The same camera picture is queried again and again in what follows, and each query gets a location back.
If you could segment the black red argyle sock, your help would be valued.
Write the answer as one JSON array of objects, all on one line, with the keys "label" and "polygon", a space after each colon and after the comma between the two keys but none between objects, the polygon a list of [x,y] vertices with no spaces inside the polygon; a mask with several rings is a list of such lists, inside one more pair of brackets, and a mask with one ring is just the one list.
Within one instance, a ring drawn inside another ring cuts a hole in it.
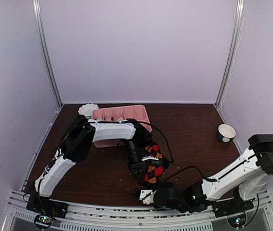
[{"label": "black red argyle sock", "polygon": [[152,142],[150,146],[146,146],[141,151],[141,157],[154,157],[157,160],[149,159],[145,161],[146,169],[137,176],[137,183],[139,185],[152,188],[158,184],[164,172],[169,167],[168,159],[162,154],[159,145]]}]

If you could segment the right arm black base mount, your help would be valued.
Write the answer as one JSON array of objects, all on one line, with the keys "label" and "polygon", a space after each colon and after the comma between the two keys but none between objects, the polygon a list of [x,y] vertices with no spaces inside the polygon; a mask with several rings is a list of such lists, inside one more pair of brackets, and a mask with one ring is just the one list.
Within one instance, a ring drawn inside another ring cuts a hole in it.
[{"label": "right arm black base mount", "polygon": [[243,201],[241,198],[232,198],[224,201],[216,201],[212,205],[215,217],[224,217],[245,212],[254,208],[253,199]]}]

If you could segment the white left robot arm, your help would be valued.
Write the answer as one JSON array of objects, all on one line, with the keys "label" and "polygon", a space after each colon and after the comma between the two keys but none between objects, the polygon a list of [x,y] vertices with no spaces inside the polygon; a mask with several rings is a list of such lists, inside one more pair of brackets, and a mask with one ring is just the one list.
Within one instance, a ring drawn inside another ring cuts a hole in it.
[{"label": "white left robot arm", "polygon": [[149,167],[162,166],[162,158],[152,154],[142,156],[141,149],[153,146],[152,133],[145,125],[145,122],[133,118],[103,121],[78,115],[63,135],[51,162],[29,187],[34,208],[42,214],[51,210],[51,202],[46,198],[50,198],[56,185],[71,167],[88,157],[91,145],[96,141],[121,140],[126,148],[131,173],[139,181],[149,179]]}]

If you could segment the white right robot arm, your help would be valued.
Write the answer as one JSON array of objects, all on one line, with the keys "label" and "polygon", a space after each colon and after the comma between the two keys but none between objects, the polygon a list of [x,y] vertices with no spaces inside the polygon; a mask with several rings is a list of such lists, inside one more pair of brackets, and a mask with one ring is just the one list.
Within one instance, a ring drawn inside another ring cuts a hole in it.
[{"label": "white right robot arm", "polygon": [[172,185],[153,190],[136,189],[133,196],[145,205],[180,213],[202,212],[212,206],[217,217],[254,207],[258,192],[273,175],[273,134],[255,134],[249,147],[229,166],[184,190]]}]

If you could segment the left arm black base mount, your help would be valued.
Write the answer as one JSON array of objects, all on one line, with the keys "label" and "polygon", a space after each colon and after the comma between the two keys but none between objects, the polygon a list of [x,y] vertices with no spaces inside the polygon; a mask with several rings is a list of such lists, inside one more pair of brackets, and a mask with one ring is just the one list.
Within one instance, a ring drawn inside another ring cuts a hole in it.
[{"label": "left arm black base mount", "polygon": [[52,218],[65,218],[68,204],[50,200],[49,197],[38,196],[35,187],[29,189],[29,202],[26,209]]}]

